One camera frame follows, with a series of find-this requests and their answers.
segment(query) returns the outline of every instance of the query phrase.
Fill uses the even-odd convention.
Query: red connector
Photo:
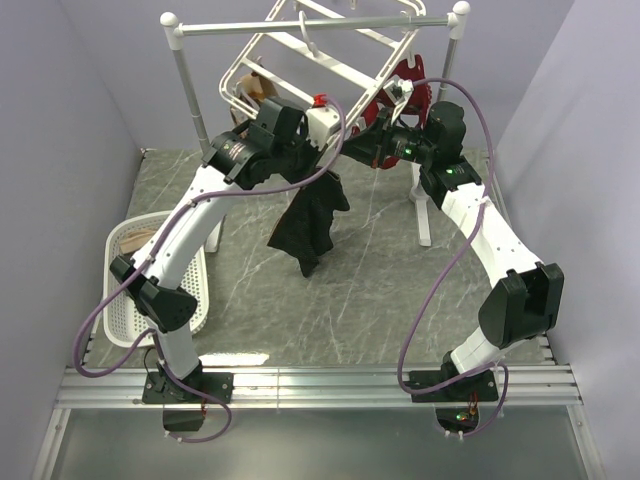
[[[326,107],[327,106],[327,94],[319,93],[318,95],[313,96],[313,105],[312,108],[317,107]]]

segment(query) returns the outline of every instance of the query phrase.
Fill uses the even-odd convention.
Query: white laundry basket
[[[131,218],[114,228],[109,237],[104,252],[104,283],[102,296],[105,298],[114,291],[118,282],[109,272],[111,261],[120,254],[120,240],[129,232],[143,228],[157,229],[171,212],[149,213]],[[209,311],[209,288],[207,283],[207,267],[204,249],[200,248],[191,260],[189,268],[182,279],[182,288],[198,300],[198,309],[190,320],[191,333],[199,332],[207,321]],[[136,310],[133,300],[124,293],[102,312],[104,331],[107,338],[119,347],[130,347],[134,340],[148,328],[145,318]],[[148,337],[140,342],[139,347],[148,347],[153,340]]]

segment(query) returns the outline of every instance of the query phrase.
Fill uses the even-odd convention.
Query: black garment
[[[333,248],[329,236],[333,211],[349,208],[340,176],[328,171],[296,194],[267,245],[297,258],[302,275],[309,277],[320,263],[318,257]]]

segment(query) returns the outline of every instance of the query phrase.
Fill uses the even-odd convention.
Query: marble floor
[[[469,161],[481,175],[479,152]],[[128,216],[170,210],[200,161],[194,151],[149,151],[142,163]],[[335,365],[392,364],[432,282],[463,243],[453,223],[429,204],[433,246],[417,242],[415,208],[408,200],[410,166],[372,170],[341,158],[341,175],[351,204],[336,212],[335,248],[305,279],[298,263],[267,247],[272,229],[293,198],[243,199],[227,216],[220,248],[207,254],[210,307],[207,323],[194,336],[208,364]],[[282,182],[272,179],[271,183]],[[489,293],[488,278],[472,252],[442,284],[415,336],[410,362],[439,363],[476,328],[477,312]],[[114,363],[124,350],[96,331],[87,357],[90,367]],[[126,364],[142,366],[136,352]],[[236,360],[217,361],[232,354]],[[512,363],[544,360],[536,341],[512,351]]]

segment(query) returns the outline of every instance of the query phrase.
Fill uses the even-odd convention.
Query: drying rack
[[[387,17],[344,17],[339,13],[320,5],[313,0],[277,0],[264,22],[248,22],[248,23],[232,23],[232,24],[199,24],[188,25],[178,21],[173,13],[164,13],[160,18],[160,23],[164,27],[169,47],[173,51],[173,55],[180,73],[180,79],[184,87],[184,91],[191,110],[191,116],[198,136],[200,147],[205,153],[210,148],[209,136],[207,134],[204,120],[200,112],[200,106],[196,92],[191,81],[191,75],[187,66],[184,54],[184,38],[200,35],[228,35],[233,33],[254,33],[249,43],[240,52],[236,60],[231,64],[227,72],[220,80],[219,91],[222,98],[227,101],[234,109],[243,112],[251,118],[255,118],[257,111],[246,103],[237,98],[234,91],[232,79],[236,77],[241,68],[248,68],[255,71],[259,75],[267,78],[278,87],[286,90],[294,95],[300,103],[311,107],[314,103],[313,95],[305,92],[299,87],[281,78],[276,73],[269,71],[259,64],[254,51],[260,41],[266,36],[275,40],[279,44],[291,50],[291,52],[300,55],[307,60],[325,68],[327,71],[338,75],[363,90],[360,98],[346,113],[347,129],[358,120],[365,108],[373,100],[376,93],[381,89],[387,89],[392,85],[388,82],[394,67],[403,59],[407,59],[411,66],[413,62],[413,54],[411,52],[411,44],[417,34],[417,29],[421,27],[447,27],[449,29],[449,43],[447,46],[447,54],[442,70],[442,77],[449,78],[451,67],[455,57],[456,47],[462,39],[467,21],[467,15],[470,7],[467,2],[458,2],[454,5],[451,13],[442,17],[427,16],[424,3],[421,0],[393,0],[399,4],[400,8],[405,8],[399,12],[398,16]],[[277,21],[286,5],[290,5],[299,14],[298,21]],[[357,8],[357,0],[350,0],[351,9]],[[307,20],[304,8],[311,9],[322,17],[317,20]],[[394,40],[372,28],[400,27],[403,32],[402,39]],[[390,50],[390,53],[384,61],[376,76],[371,77],[343,63],[334,57],[322,52],[310,38],[310,33],[317,30],[343,29],[354,30],[373,42],[378,42]],[[289,32],[302,33],[303,40],[291,35]],[[438,100],[443,100],[446,94],[447,85],[440,84],[438,90]],[[398,99],[394,110],[394,118],[400,115],[400,112],[406,105],[411,90],[405,90],[404,96]],[[330,146],[335,142],[336,135],[330,140]],[[409,198],[415,203],[416,217],[418,222],[419,243],[423,246],[431,245],[431,234],[429,229],[429,217],[427,213],[428,195],[420,186],[419,181],[419,165],[412,164],[412,189]],[[213,252],[217,250],[220,238],[220,225],[209,236],[205,250]]]

